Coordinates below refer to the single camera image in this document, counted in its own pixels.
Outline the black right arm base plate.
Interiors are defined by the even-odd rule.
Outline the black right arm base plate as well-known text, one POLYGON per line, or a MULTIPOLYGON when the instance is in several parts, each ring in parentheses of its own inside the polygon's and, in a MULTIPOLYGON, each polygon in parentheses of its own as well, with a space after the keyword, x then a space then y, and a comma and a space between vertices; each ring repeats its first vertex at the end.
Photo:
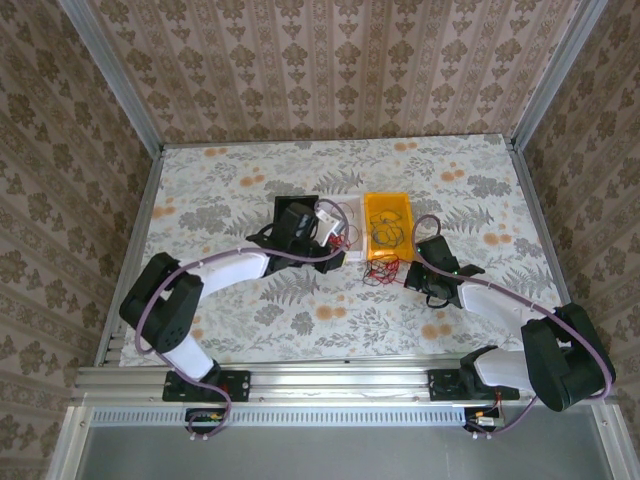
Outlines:
POLYGON ((520 399, 518 389, 487 386, 476 374, 462 368, 428 370, 427 380, 430 399, 433 401, 520 399))

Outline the floral tablecloth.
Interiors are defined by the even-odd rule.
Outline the floral tablecloth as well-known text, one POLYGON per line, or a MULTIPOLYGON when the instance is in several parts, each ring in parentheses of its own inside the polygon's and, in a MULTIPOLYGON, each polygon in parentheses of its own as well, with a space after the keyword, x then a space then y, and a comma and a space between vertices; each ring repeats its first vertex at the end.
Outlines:
MULTIPOLYGON (((407 193, 415 217, 441 220, 460 263, 539 304, 562 304, 499 134, 167 149, 140 267, 159 252, 187 262, 237 247, 272 220, 275 196, 368 192, 407 193)), ((201 302, 192 332, 222 363, 518 347, 496 321, 437 311, 400 281, 366 279, 362 262, 226 288, 201 302)))

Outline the aluminium table side rail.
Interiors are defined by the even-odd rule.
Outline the aluminium table side rail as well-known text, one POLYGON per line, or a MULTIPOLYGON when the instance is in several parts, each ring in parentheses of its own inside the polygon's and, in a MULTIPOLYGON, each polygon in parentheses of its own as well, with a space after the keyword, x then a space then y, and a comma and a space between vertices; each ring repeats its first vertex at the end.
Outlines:
POLYGON ((160 185, 161 173, 163 169, 163 155, 164 148, 161 147, 160 151, 151 163, 149 176, 145 184, 141 203, 126 249, 123 265, 120 270, 118 281, 104 324, 104 329, 93 362, 94 367, 103 367, 107 362, 109 344, 114 335, 117 334, 120 330, 120 304, 124 300, 126 294, 133 286, 133 283, 137 278, 139 267, 142 262, 144 248, 146 245, 146 238, 151 222, 152 211, 154 209, 157 192, 160 185))
POLYGON ((520 149, 513 145, 510 137, 504 136, 507 151, 510 154, 513 168, 518 178, 520 188, 526 200, 531 218, 533 220, 541 247, 544 251, 550 273, 556 285, 559 298, 563 304, 571 301, 571 295, 565 281, 563 271, 546 223, 546 218, 535 190, 530 171, 528 169, 525 157, 520 149))

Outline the aluminium mounting rail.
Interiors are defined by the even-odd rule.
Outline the aluminium mounting rail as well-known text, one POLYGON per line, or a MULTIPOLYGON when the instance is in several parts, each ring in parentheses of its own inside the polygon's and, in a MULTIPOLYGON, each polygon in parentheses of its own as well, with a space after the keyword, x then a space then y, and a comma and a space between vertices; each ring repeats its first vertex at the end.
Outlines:
MULTIPOLYGON (((422 406, 432 403, 427 371, 452 368, 451 361, 320 361, 229 364, 251 372, 248 404, 253 406, 422 406)), ((168 369, 91 367, 79 370, 73 406, 161 404, 168 369)))

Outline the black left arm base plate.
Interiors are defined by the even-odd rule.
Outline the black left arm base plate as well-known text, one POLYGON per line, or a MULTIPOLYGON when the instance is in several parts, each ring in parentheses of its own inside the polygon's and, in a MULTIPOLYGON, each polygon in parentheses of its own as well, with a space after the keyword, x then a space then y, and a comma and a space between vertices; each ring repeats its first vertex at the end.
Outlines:
MULTIPOLYGON (((247 402, 251 387, 251 372, 248 370, 220 370, 207 374, 201 383, 215 385, 234 402, 247 402)), ((162 400, 165 402, 223 402, 221 394, 197 387, 170 371, 165 377, 162 400)))

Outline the aluminium frame post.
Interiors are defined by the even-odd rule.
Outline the aluminium frame post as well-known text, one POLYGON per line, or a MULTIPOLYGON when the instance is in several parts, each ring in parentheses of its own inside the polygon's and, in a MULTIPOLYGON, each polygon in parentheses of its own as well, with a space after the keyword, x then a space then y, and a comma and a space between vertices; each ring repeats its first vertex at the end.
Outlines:
POLYGON ((519 120, 511 143, 523 151, 591 34, 608 0, 580 0, 519 120))
POLYGON ((136 92, 133 82, 125 71, 125 62, 117 57, 116 50, 107 38, 106 28, 100 25, 99 18, 92 11, 89 0, 59 0, 59 3, 101 71, 139 140, 152 158, 158 158, 164 142, 153 125, 142 95, 136 92))

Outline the white plastic bin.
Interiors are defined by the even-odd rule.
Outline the white plastic bin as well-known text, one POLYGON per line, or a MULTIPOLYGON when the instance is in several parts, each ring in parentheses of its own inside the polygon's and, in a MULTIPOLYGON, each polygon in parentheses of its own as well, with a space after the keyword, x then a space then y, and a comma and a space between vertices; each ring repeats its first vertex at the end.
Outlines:
MULTIPOLYGON (((335 249, 339 246, 340 240, 345 240, 345 263, 365 261, 367 256, 367 233, 363 196, 353 194, 329 197, 324 200, 319 200, 314 209, 315 211, 317 209, 323 209, 343 221, 342 228, 340 230, 334 230, 334 234, 325 246, 335 249)), ((314 237, 316 242, 317 229, 318 221, 314 237)))

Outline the black connector board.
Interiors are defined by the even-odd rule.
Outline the black connector board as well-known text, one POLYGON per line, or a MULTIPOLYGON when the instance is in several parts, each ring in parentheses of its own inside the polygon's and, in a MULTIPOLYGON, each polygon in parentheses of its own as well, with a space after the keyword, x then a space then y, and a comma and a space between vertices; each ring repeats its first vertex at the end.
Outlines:
POLYGON ((185 429, 196 436, 210 436, 217 427, 224 422, 225 408, 188 408, 185 411, 185 429))
POLYGON ((465 408, 463 428, 472 433, 492 433, 505 426, 505 418, 497 407, 465 408))

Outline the grey metal panel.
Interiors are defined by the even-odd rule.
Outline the grey metal panel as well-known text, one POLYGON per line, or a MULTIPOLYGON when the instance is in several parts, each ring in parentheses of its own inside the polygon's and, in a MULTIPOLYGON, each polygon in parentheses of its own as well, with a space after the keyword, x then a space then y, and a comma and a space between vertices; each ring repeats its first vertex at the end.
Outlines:
POLYGON ((640 480, 620 409, 536 408, 513 430, 462 426, 93 427, 67 411, 46 480, 640 480))

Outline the yellow plastic bin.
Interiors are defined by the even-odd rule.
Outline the yellow plastic bin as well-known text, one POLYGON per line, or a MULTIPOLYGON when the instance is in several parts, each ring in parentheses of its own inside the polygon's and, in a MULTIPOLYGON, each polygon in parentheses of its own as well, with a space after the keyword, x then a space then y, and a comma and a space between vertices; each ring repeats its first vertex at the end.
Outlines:
POLYGON ((367 259, 398 257, 413 259, 411 233, 414 226, 407 193, 369 192, 364 195, 367 259))

